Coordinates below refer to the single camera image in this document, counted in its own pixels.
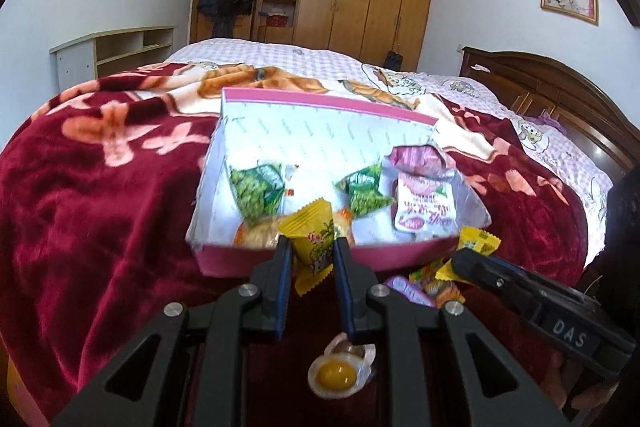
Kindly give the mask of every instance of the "green snack package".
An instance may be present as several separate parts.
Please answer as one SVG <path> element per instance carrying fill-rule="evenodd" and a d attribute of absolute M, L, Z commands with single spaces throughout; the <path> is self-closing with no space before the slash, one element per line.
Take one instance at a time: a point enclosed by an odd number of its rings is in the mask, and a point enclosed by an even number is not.
<path fill-rule="evenodd" d="M 353 219 L 367 216 L 394 203 L 394 198 L 383 196 L 378 191 L 380 172 L 382 172 L 382 164 L 378 163 L 352 172 L 335 184 L 342 192 L 349 195 Z"/>
<path fill-rule="evenodd" d="M 229 168 L 231 191 L 249 227 L 278 213 L 284 194 L 281 170 L 280 164 L 258 165 L 244 171 Z"/>

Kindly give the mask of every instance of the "snack package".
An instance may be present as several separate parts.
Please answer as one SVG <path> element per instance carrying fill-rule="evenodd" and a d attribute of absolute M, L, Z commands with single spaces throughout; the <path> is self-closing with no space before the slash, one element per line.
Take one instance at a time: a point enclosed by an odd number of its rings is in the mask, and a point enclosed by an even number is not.
<path fill-rule="evenodd" d="M 278 213 L 284 194 L 282 165 L 264 164 L 252 169 L 229 167 L 229 184 L 242 219 L 252 227 Z"/>
<path fill-rule="evenodd" d="M 351 212 L 347 208 L 336 210 L 334 216 L 334 239 L 345 237 L 349 246 L 355 243 L 353 233 L 351 232 Z M 249 227 L 246 223 L 242 223 L 236 231 L 234 237 L 234 247 L 252 248 L 261 250 L 263 248 L 276 248 L 278 244 L 278 236 L 280 232 L 278 227 L 288 216 L 266 217 L 254 226 Z"/>
<path fill-rule="evenodd" d="M 394 226 L 415 233 L 417 241 L 451 237 L 458 233 L 451 184 L 400 172 Z"/>
<path fill-rule="evenodd" d="M 300 272 L 294 284 L 302 296 L 334 268 L 334 220 L 331 203 L 322 198 L 287 217 L 278 230 L 289 237 Z"/>
<path fill-rule="evenodd" d="M 428 306 L 430 308 L 436 307 L 435 302 L 425 295 L 417 285 L 413 284 L 401 275 L 394 275 L 393 277 L 390 277 L 385 281 L 385 285 L 398 291 L 412 303 Z"/>
<path fill-rule="evenodd" d="M 367 216 L 394 203 L 394 198 L 383 196 L 378 191 L 380 172 L 382 172 L 382 164 L 377 163 L 352 172 L 335 184 L 342 192 L 349 195 L 353 219 Z"/>
<path fill-rule="evenodd" d="M 443 264 L 444 261 L 442 259 L 437 259 L 418 271 L 409 274 L 409 280 L 420 287 L 438 309 L 444 306 L 447 301 L 458 301 L 461 304 L 465 302 L 465 298 L 453 281 L 436 279 L 436 273 L 442 268 Z"/>
<path fill-rule="evenodd" d="M 394 147 L 386 159 L 397 169 L 416 176 L 445 178 L 454 174 L 451 156 L 433 144 Z"/>
<path fill-rule="evenodd" d="M 462 227 L 462 230 L 460 230 L 460 239 L 458 240 L 458 250 L 461 248 L 470 248 L 482 255 L 489 255 L 497 250 L 500 246 L 500 241 L 500 238 L 484 230 L 474 229 L 473 227 Z M 447 261 L 447 264 L 436 272 L 436 278 L 442 281 L 460 281 L 471 284 L 453 272 L 451 261 Z"/>

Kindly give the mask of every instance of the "open box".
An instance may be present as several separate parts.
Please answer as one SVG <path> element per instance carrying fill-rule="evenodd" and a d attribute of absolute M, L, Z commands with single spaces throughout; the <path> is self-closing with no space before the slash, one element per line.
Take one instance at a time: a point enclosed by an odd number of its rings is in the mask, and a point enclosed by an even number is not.
<path fill-rule="evenodd" d="M 334 183 L 377 163 L 394 146 L 430 142 L 436 120 L 428 115 L 362 99 L 269 89 L 225 88 L 222 114 L 206 156 L 187 233 L 201 272 L 212 277 L 247 277 L 273 250 L 231 246 L 242 217 L 234 201 L 226 165 L 255 167 L 258 161 L 300 166 L 287 186 L 283 214 L 323 197 L 334 210 L 348 198 Z M 390 195 L 398 177 L 383 164 L 380 192 Z M 458 172 L 452 181 L 458 225 L 491 223 L 484 204 Z M 398 232 L 390 207 L 353 222 L 353 258 L 377 271 L 423 264 L 449 253 L 457 238 L 417 243 Z"/>

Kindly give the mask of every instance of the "yellow jelly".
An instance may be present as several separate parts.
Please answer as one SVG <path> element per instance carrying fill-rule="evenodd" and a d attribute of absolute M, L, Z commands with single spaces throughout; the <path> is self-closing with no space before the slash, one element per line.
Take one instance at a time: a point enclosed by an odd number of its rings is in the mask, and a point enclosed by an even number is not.
<path fill-rule="evenodd" d="M 321 365 L 316 382 L 328 391 L 344 391 L 356 383 L 355 368 L 342 360 L 329 360 Z"/>

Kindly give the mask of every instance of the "bed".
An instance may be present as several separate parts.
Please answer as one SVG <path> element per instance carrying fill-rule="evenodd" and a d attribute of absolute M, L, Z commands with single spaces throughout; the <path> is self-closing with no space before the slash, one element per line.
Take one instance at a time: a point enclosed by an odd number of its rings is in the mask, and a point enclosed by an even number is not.
<path fill-rule="evenodd" d="M 550 213 L 546 226 L 557 230 L 547 235 L 542 230 L 536 238 L 546 245 L 548 258 L 515 260 L 540 271 L 552 266 L 548 274 L 564 283 L 575 283 L 585 261 L 601 248 L 606 192 L 611 180 L 619 179 L 640 151 L 638 130 L 593 84 L 562 64 L 527 54 L 489 54 L 468 48 L 461 76 L 445 77 L 382 71 L 329 51 L 213 39 L 185 47 L 165 64 L 65 91 L 36 111 L 0 156 L 4 203 L 0 233 L 7 239 L 0 245 L 4 277 L 0 333 L 46 417 L 55 415 L 166 302 L 200 304 L 238 283 L 203 277 L 184 238 L 217 120 L 215 104 L 220 103 L 215 97 L 195 100 L 191 95 L 202 87 L 207 72 L 239 62 L 257 68 L 276 66 L 281 68 L 277 74 L 289 71 L 297 75 L 295 79 L 320 78 L 331 90 L 344 89 L 341 79 L 351 79 L 400 97 L 425 92 L 441 97 L 446 102 L 441 107 L 451 121 L 470 134 L 484 133 L 493 144 L 501 139 L 502 146 L 513 152 L 502 155 L 507 168 L 511 162 L 538 179 L 538 199 L 544 199 L 545 212 Z M 229 71 L 246 73 L 243 66 Z M 548 108 L 564 130 L 522 118 L 539 116 L 542 108 Z M 455 158 L 461 170 L 469 165 L 487 170 L 490 164 L 468 161 L 462 155 Z M 518 251 L 543 248 L 532 247 L 527 237 L 506 237 L 510 234 L 509 224 L 504 224 L 507 215 L 514 222 L 535 226 L 535 219 L 500 208 L 499 201 L 511 198 L 508 201 L 527 214 L 526 190 L 516 190 L 513 184 L 509 188 L 504 180 L 494 183 L 491 173 L 482 175 L 470 181 L 477 190 L 489 188 L 495 197 L 490 210 L 503 216 L 496 225 L 501 226 L 505 244 Z M 563 185 L 573 190 L 564 191 L 563 196 Z M 554 216 L 561 216 L 569 228 L 553 223 Z M 580 230 L 584 237 L 578 237 Z M 370 425 L 371 418 L 362 411 L 372 409 L 372 386 L 331 406 L 319 406 L 304 396 L 292 409 L 280 410 L 273 408 L 273 401 L 282 394 L 290 396 L 297 387 L 293 379 L 276 386 L 265 380 L 270 366 L 278 363 L 288 371 L 306 374 L 308 357 L 313 358 L 338 332 L 333 295 L 332 283 L 327 281 L 305 301 L 294 299 L 290 336 L 268 352 L 260 347 L 252 352 L 259 361 L 252 385 L 257 396 L 263 396 L 257 415 L 264 425 L 304 421 L 325 425 L 342 421 L 345 415 L 350 425 Z M 490 313 L 492 304 L 484 296 L 471 292 L 467 298 L 484 308 L 484 314 L 476 309 L 474 313 L 492 322 L 488 324 L 492 331 L 519 338 L 518 345 L 511 343 L 511 347 L 521 355 L 544 351 L 535 339 L 521 341 L 522 332 L 510 317 Z M 82 302 L 79 311 L 78 302 Z M 311 325 L 300 322 L 309 307 L 322 311 Z M 525 359 L 519 360 L 526 369 L 539 374 L 545 362 L 538 360 L 534 367 Z M 313 407 L 317 414 L 309 419 L 305 411 Z"/>

